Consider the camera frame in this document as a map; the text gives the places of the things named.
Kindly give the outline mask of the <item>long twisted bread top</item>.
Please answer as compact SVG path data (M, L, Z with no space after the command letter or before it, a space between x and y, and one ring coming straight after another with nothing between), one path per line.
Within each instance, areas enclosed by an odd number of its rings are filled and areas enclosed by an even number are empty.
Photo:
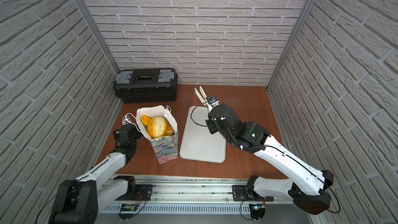
M148 126L148 124L150 123L150 121L151 121L151 117L148 117L148 116L146 116L146 115L142 115L141 117L140 117L140 120L141 120L141 122L142 122L142 124L144 125L144 126Z

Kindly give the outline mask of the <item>large oval crusty loaf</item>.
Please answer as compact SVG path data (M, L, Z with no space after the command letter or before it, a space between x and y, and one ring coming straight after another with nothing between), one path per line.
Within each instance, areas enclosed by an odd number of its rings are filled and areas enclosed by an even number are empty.
M147 132L151 139L165 136L167 133L167 121L161 116L151 118L147 125Z

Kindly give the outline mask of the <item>small rectangular golden loaf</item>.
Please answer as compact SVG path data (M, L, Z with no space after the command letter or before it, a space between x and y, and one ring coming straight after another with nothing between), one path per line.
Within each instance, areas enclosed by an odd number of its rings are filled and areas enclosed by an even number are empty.
M173 135L174 135L174 130L172 126L167 122L165 136L173 136Z

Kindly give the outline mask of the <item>white paper bag colourful bottom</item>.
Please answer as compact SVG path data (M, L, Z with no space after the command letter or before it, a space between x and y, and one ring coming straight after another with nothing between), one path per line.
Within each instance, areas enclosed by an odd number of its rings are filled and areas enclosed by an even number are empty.
M172 110L169 106L164 107L159 105L155 107L140 108L137 110L136 115L131 113L124 115L124 117L130 118L131 123L129 124L135 126L139 134L142 134L147 140L149 140L159 164L164 164L178 158L178 125L171 112ZM142 115L146 115L151 118L155 116L163 117L172 126L174 135L151 139L147 132L147 127L144 126L140 120Z

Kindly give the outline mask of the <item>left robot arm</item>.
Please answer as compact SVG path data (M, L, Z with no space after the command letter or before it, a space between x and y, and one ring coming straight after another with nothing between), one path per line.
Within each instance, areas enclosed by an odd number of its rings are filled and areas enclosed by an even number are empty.
M126 114L122 125L113 132L114 149L97 166L74 180L65 180L59 186L49 217L51 224L93 224L98 214L118 198L142 198L136 190L133 176L117 176L110 184L106 181L128 164L143 137Z

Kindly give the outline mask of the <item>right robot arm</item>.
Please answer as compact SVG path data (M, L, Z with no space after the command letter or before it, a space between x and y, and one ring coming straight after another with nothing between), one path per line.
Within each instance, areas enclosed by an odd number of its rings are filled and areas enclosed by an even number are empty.
M231 146L263 159L287 176L287 179L251 176L244 188L244 199L286 199L312 215L329 211L335 195L327 192L334 181L331 171L306 164L267 129L255 122L242 122L232 108L221 104L215 95L206 95L203 88L195 90L195 94L208 109L205 126L210 134L220 133Z

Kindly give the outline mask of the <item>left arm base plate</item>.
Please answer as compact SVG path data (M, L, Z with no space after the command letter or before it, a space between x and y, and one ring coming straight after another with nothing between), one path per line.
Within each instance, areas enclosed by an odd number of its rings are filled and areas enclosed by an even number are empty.
M134 191L130 191L125 195L125 201L150 201L152 196L153 185L143 184L136 185Z

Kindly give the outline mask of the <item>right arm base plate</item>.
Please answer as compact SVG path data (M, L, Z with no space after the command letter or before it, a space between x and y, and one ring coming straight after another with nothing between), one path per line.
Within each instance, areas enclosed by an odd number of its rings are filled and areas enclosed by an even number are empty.
M242 202L244 200L250 201L265 201L273 202L274 197L261 197L252 189L248 189L246 185L232 185L233 200L236 202Z

